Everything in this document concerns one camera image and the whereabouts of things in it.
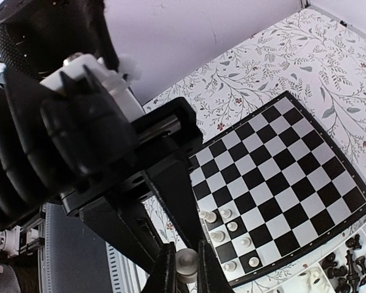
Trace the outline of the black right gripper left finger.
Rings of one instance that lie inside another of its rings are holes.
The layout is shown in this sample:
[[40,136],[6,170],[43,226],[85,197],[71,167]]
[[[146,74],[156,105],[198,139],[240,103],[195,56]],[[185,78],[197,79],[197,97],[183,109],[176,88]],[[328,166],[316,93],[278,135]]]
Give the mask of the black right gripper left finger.
[[176,248],[173,242],[163,244],[143,293],[176,292]]

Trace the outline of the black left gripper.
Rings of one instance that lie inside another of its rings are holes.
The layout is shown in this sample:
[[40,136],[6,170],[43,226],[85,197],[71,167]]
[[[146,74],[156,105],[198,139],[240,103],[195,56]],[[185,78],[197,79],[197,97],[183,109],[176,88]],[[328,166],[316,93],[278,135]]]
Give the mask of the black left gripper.
[[162,247],[143,202],[154,195],[188,248],[203,231],[190,157],[202,134],[188,101],[175,98],[130,123],[107,98],[60,103],[60,154],[71,172],[61,194],[78,216],[134,262],[154,262]]

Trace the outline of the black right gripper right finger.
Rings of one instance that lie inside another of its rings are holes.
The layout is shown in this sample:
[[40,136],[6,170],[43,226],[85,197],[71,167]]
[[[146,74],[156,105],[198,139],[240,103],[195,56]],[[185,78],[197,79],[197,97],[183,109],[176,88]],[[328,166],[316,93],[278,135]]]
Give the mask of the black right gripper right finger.
[[198,257],[197,292],[233,293],[210,243],[199,242]]

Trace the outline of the white chess piece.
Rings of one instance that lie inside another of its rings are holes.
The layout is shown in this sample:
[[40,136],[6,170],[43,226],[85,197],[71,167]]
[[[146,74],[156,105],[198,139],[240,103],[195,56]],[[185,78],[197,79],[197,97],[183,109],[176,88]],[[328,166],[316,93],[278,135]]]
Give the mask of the white chess piece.
[[244,247],[249,247],[251,245],[251,239],[248,237],[244,237],[243,239],[240,240],[240,245],[244,246]]
[[199,218],[206,221],[207,223],[214,223],[217,220],[216,213],[212,211],[199,211]]
[[260,259],[258,257],[251,257],[248,261],[250,267],[257,267],[260,264]]
[[222,265],[225,272],[233,272],[237,269],[237,263],[235,261],[229,261]]
[[233,211],[231,209],[229,209],[229,208],[221,209],[220,210],[220,215],[224,219],[229,219],[229,218],[232,217]]
[[196,283],[198,275],[198,254],[191,248],[183,248],[175,254],[176,276],[184,284]]
[[239,228],[239,225],[235,221],[229,222],[226,226],[227,226],[227,229],[231,232],[237,231]]
[[214,231],[210,233],[210,238],[214,242],[223,242],[225,239],[225,233],[223,231]]

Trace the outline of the black grey chessboard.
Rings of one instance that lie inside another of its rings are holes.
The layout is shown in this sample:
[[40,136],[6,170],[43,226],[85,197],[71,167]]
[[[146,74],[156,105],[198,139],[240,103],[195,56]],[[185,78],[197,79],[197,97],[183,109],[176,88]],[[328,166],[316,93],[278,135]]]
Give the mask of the black grey chessboard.
[[[284,92],[191,157],[197,205],[216,213],[205,231],[237,287],[278,270],[339,235],[366,214],[366,185],[310,113]],[[224,219],[220,210],[233,215]],[[229,222],[239,228],[231,232]],[[240,240],[251,239],[244,247]],[[260,264],[250,267],[251,257]]]

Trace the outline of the white plastic tray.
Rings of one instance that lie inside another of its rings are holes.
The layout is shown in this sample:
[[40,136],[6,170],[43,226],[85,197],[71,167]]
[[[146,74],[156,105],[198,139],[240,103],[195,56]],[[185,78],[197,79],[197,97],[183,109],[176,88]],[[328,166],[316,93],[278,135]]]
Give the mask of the white plastic tray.
[[343,240],[299,261],[296,273],[271,292],[366,292],[366,224]]

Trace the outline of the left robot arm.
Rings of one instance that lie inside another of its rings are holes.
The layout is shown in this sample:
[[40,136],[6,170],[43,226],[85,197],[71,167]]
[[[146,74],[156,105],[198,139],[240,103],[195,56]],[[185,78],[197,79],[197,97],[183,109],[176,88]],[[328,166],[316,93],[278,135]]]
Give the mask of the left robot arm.
[[142,204],[148,193],[188,248],[204,246],[190,179],[203,135],[183,97],[144,112],[104,9],[103,1],[0,3],[0,230],[59,200],[149,270],[162,241]]

